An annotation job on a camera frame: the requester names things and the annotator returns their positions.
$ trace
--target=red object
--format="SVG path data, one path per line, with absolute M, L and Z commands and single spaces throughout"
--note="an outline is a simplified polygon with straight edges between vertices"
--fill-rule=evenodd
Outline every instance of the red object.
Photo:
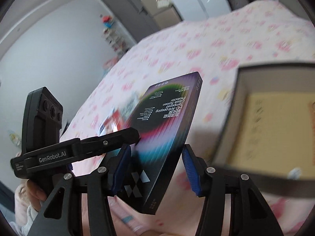
M 106 23 L 106 22 L 111 21 L 112 19 L 113 19 L 112 16 L 104 16 L 104 17 L 102 17 L 102 22 Z
M 114 111 L 106 120 L 102 123 L 105 128 L 105 134 L 116 132 L 123 129 L 123 119 L 119 110 Z

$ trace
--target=screen protector box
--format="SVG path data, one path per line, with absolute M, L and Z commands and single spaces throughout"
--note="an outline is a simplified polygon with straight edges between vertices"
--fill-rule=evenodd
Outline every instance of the screen protector box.
M 132 146 L 129 171 L 117 196 L 140 213 L 155 214 L 162 201 L 190 129 L 201 84 L 195 72 L 152 85 L 126 122 L 125 127 L 137 129 L 141 139 Z
M 240 67 L 211 165 L 246 173 L 268 193 L 314 197 L 314 79 L 312 63 Z

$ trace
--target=gray door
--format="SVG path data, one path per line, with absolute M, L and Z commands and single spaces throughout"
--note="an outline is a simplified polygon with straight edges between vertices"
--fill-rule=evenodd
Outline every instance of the gray door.
M 154 20 L 142 7 L 141 0 L 103 0 L 103 2 L 137 42 L 159 30 Z

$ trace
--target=bedspread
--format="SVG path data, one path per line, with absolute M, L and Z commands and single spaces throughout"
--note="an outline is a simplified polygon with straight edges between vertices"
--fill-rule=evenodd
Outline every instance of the bedspread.
M 255 1 L 206 21 L 182 22 L 143 39 L 123 56 L 79 109 L 61 141 L 98 135 L 106 118 L 124 121 L 152 84 L 198 71 L 203 85 L 186 142 L 207 159 L 229 109 L 237 67 L 280 61 L 314 62 L 315 30 L 273 0 Z M 74 163 L 74 173 L 90 173 L 100 159 Z M 314 199 L 264 196 L 287 235 L 300 228 L 315 204 Z M 203 201 L 191 191 L 180 160 L 155 216 L 120 204 L 152 229 L 193 236 Z M 228 226 L 223 232 L 228 233 Z

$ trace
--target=human hand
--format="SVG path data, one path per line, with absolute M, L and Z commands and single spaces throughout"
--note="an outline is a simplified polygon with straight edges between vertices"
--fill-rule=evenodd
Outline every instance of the human hand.
M 32 180 L 26 182 L 26 194 L 30 200 L 31 206 L 37 211 L 40 211 L 40 201 L 47 199 L 46 193 Z

